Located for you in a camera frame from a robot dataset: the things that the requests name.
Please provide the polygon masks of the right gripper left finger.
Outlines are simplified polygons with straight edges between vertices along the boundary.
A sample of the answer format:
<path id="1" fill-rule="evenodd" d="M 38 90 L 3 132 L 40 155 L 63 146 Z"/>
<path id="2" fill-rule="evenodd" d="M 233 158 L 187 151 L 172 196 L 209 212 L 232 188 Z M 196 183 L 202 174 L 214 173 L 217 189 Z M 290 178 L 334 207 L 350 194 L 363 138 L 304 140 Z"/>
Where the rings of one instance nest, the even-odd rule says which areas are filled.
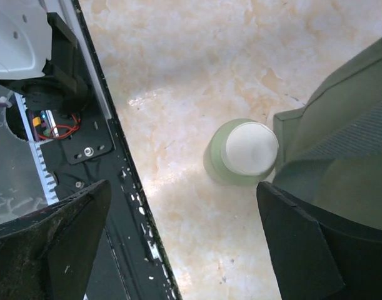
<path id="1" fill-rule="evenodd" d="M 83 299 L 110 203 L 102 180 L 0 224 L 0 299 Z"/>

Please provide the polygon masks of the green canvas bag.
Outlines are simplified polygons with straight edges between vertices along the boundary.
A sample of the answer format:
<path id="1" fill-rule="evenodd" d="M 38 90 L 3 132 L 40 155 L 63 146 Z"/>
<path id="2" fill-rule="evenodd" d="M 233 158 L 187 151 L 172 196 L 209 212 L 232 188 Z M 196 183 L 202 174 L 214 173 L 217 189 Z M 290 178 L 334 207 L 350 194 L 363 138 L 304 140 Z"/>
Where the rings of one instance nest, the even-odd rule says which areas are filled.
<path id="1" fill-rule="evenodd" d="M 330 74 L 307 104 L 275 114 L 274 185 L 382 230 L 382 38 Z"/>

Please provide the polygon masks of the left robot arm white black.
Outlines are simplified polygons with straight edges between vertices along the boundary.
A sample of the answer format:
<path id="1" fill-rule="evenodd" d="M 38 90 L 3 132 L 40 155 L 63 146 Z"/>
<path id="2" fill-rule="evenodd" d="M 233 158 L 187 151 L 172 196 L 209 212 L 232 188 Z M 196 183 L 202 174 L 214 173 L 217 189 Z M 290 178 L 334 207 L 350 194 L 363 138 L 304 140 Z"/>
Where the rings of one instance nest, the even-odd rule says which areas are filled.
<path id="1" fill-rule="evenodd" d="M 69 114 L 91 98 L 78 40 L 39 1 L 0 1 L 0 85 L 29 109 Z"/>

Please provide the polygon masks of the green bottle beige cap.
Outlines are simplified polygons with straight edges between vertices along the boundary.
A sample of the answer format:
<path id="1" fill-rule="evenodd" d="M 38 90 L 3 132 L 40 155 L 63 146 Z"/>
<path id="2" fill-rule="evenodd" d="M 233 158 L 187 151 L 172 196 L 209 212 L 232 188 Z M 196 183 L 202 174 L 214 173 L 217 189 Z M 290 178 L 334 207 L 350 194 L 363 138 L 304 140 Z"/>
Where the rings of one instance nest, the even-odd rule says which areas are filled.
<path id="1" fill-rule="evenodd" d="M 240 118 L 224 123 L 204 152 L 204 169 L 221 184 L 252 186 L 273 171 L 279 143 L 266 125 Z"/>

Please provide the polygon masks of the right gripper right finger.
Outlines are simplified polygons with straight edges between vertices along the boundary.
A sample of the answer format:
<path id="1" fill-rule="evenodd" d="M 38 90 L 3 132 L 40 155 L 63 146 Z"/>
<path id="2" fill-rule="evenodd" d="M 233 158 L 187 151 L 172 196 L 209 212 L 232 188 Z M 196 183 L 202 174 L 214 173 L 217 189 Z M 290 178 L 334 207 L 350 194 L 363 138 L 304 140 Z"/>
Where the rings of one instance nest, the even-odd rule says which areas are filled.
<path id="1" fill-rule="evenodd" d="M 256 197 L 283 299 L 382 299 L 382 230 L 269 182 L 258 184 Z"/>

